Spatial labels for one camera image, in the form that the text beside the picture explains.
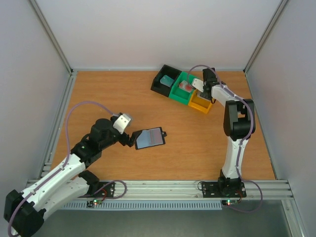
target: orange wood surface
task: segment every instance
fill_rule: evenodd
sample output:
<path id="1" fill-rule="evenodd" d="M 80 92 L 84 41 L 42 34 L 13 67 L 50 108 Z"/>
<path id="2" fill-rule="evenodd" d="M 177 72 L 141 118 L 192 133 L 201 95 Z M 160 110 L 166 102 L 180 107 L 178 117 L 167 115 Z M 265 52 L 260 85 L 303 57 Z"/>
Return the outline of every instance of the orange wood surface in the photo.
<path id="1" fill-rule="evenodd" d="M 81 101 L 96 101 L 114 113 L 128 113 L 134 121 L 127 133 L 161 126 L 166 144 L 135 150 L 117 143 L 103 151 L 88 169 L 101 180 L 215 180 L 222 168 L 227 137 L 223 131 L 224 107 L 212 106 L 205 115 L 150 90 L 157 72 L 78 72 L 68 110 Z M 202 77 L 200 72 L 194 75 Z M 250 98 L 243 72 L 218 72 L 236 94 Z M 82 105 L 69 120 L 71 147 L 89 133 L 99 118 L 110 115 L 95 105 Z M 242 164 L 245 179 L 274 179 L 270 158 L 256 119 Z M 52 167 L 66 156 L 62 129 Z"/>

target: white wall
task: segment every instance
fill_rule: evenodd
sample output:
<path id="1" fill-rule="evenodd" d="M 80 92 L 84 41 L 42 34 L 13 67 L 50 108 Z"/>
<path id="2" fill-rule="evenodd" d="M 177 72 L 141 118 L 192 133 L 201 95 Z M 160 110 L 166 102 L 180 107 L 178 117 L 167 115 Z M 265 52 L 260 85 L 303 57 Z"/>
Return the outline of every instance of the white wall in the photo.
<path id="1" fill-rule="evenodd" d="M 244 69 L 280 0 L 38 0 L 73 68 Z"/>
<path id="2" fill-rule="evenodd" d="M 309 236 L 316 225 L 316 1 L 291 0 L 248 79 L 279 178 Z"/>
<path id="3" fill-rule="evenodd" d="M 36 178 L 68 78 L 26 0 L 0 1 L 0 236 L 7 193 Z"/>

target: grey floor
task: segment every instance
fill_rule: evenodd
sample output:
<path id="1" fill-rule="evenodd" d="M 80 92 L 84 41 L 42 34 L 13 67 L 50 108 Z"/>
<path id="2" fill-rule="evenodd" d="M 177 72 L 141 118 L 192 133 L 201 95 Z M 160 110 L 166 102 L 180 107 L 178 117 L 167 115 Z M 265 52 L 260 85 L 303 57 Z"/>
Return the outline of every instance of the grey floor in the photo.
<path id="1" fill-rule="evenodd" d="M 244 208 L 257 203 L 245 201 Z M 253 214 L 221 211 L 57 211 L 35 237 L 289 237 L 280 201 Z"/>

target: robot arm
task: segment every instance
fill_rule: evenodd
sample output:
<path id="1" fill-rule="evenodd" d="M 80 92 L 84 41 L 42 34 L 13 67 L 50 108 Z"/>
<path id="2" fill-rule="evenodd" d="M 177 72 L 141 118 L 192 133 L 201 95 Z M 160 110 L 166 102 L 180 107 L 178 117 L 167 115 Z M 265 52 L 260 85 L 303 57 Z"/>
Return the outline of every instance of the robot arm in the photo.
<path id="1" fill-rule="evenodd" d="M 236 190 L 241 190 L 242 187 L 239 175 L 241 175 L 244 150 L 250 137 L 242 143 L 241 141 L 250 131 L 249 111 L 237 99 L 237 95 L 228 89 L 225 83 L 219 84 L 215 74 L 210 69 L 204 69 L 203 80 L 194 79 L 192 86 L 199 91 L 201 98 L 209 100 L 212 103 L 214 103 L 213 99 L 215 99 L 225 108 L 223 127 L 228 145 L 225 163 L 218 178 L 218 188 L 222 196 L 229 196 L 234 194 Z M 250 107 L 254 118 L 253 101 L 251 99 L 244 99 L 243 101 Z M 251 133 L 254 131 L 255 123 L 253 124 Z"/>
<path id="2" fill-rule="evenodd" d="M 123 146 L 134 145 L 141 131 L 129 137 L 124 130 L 131 121 L 127 114 L 112 116 L 111 120 L 98 119 L 90 133 L 71 149 L 69 157 L 22 192 L 13 190 L 6 196 L 4 218 L 8 222 L 23 202 L 12 222 L 12 227 L 21 237 L 32 236 L 44 220 L 64 204 L 85 194 L 93 195 L 98 190 L 99 179 L 84 170 L 101 157 L 104 149 L 116 142 Z"/>

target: wooden tabletop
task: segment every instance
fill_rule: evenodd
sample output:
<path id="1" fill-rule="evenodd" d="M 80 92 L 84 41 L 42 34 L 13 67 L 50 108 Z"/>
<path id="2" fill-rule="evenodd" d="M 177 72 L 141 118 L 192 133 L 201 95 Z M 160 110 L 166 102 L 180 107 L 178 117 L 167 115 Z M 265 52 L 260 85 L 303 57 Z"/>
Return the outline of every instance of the wooden tabletop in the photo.
<path id="1" fill-rule="evenodd" d="M 107 148 L 88 169 L 101 180 L 217 180 L 223 167 L 227 137 L 223 131 L 224 108 L 220 103 L 205 115 L 150 90 L 157 72 L 78 72 L 68 110 L 81 101 L 96 101 L 114 113 L 130 114 L 134 121 L 127 133 L 162 127 L 166 144 L 141 150 L 120 143 Z M 200 72 L 194 75 L 202 78 Z M 218 72 L 236 94 L 250 98 L 243 72 Z M 95 105 L 76 108 L 69 120 L 71 148 L 90 132 L 99 118 L 110 115 Z M 256 119 L 242 163 L 245 179 L 274 179 L 270 158 Z M 66 156 L 65 130 L 60 135 L 52 167 Z"/>

